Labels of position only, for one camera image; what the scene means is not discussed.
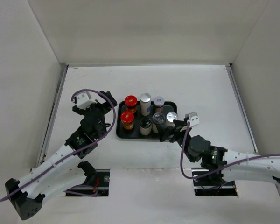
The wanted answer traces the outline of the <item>clear top pepper grinder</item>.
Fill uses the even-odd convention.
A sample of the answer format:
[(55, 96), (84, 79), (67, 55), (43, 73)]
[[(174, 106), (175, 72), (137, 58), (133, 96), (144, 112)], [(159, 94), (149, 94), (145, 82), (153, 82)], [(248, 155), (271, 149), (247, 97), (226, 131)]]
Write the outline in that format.
[(153, 116), (152, 116), (152, 130), (154, 133), (159, 133), (157, 126), (158, 125), (163, 125), (165, 123), (165, 115), (163, 113), (160, 112), (156, 112)]

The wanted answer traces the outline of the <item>blue label silver lid shaker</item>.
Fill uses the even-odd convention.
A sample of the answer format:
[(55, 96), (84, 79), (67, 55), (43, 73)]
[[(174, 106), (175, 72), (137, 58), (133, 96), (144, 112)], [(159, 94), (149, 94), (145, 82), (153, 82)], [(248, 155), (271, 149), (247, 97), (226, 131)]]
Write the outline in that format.
[(166, 125), (175, 127), (174, 120), (178, 120), (178, 115), (175, 112), (169, 112), (166, 115)]

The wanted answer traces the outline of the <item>black lid spice jar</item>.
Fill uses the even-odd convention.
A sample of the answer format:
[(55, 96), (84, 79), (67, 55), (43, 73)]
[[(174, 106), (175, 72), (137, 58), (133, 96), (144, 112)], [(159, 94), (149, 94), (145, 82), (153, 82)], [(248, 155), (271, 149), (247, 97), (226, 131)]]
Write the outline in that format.
[(140, 121), (140, 134), (148, 136), (152, 130), (152, 121), (149, 117), (143, 117)]

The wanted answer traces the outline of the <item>red lid sauce jar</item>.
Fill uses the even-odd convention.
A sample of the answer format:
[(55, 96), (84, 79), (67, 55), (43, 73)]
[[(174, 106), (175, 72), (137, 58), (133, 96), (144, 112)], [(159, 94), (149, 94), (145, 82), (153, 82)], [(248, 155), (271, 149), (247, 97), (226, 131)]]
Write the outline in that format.
[(134, 114), (130, 111), (125, 111), (120, 116), (123, 128), (126, 131), (131, 131), (134, 128)]
[(136, 113), (137, 112), (138, 100), (134, 95), (126, 96), (124, 102), (125, 102), (125, 106), (126, 106), (127, 111), (130, 111), (131, 113)]

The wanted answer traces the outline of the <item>jar with pink label lid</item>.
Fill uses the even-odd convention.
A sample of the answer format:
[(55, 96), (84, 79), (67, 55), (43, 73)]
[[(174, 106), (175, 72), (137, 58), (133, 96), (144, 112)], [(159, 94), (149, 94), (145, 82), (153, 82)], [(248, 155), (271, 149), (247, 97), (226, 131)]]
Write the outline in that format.
[(164, 98), (161, 96), (157, 96), (154, 98), (153, 103), (154, 103), (155, 113), (158, 113), (158, 112), (163, 113), (163, 108), (164, 108), (164, 104), (165, 104)]

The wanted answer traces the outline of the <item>white shaker silver lid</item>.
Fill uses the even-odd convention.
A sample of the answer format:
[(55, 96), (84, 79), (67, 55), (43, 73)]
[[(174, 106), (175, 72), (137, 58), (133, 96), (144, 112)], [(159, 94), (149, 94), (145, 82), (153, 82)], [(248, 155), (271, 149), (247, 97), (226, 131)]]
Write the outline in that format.
[(141, 115), (148, 116), (150, 114), (151, 95), (149, 93), (142, 93), (140, 96)]

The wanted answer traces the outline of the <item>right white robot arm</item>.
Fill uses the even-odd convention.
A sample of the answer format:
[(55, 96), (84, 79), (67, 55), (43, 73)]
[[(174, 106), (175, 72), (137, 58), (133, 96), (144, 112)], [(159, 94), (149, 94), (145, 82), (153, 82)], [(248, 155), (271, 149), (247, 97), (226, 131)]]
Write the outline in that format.
[[(191, 136), (189, 119), (174, 120), (175, 126), (157, 125), (160, 142), (171, 136), (170, 142), (181, 147), (181, 174), (193, 181), (207, 178), (214, 186), (224, 185), (236, 180), (259, 181), (280, 186), (280, 154), (252, 155), (229, 150), (211, 144), (200, 135)], [(199, 162), (206, 173), (186, 175), (183, 158), (192, 163)]]

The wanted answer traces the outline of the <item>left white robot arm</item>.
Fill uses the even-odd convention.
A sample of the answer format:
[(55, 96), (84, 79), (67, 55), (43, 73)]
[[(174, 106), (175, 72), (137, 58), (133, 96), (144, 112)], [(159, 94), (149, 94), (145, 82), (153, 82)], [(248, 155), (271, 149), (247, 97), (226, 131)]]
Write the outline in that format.
[(117, 101), (109, 91), (95, 91), (104, 103), (92, 101), (90, 92), (90, 89), (82, 89), (71, 97), (73, 112), (83, 119), (66, 142), (30, 173), (5, 183), (7, 195), (0, 201), (9, 200), (21, 220), (30, 219), (50, 198), (62, 192), (71, 193), (75, 187), (91, 187), (91, 195), (97, 194), (97, 171), (85, 157), (113, 128), (115, 123), (106, 123), (105, 115), (115, 113)]

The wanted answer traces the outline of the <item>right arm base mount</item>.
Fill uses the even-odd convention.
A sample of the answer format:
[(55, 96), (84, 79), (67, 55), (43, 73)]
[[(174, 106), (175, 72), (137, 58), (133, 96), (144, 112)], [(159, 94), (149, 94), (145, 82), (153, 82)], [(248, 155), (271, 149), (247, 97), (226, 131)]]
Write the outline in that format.
[(238, 196), (234, 181), (227, 182), (218, 174), (193, 180), (195, 196)]

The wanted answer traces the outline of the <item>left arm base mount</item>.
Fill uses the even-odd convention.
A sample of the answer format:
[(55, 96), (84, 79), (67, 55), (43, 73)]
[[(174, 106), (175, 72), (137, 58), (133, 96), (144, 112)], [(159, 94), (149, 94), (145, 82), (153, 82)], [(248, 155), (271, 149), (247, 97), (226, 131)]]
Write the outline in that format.
[(65, 191), (66, 197), (107, 197), (109, 196), (110, 170), (95, 169), (89, 162), (83, 161), (77, 166), (84, 173), (85, 180)]

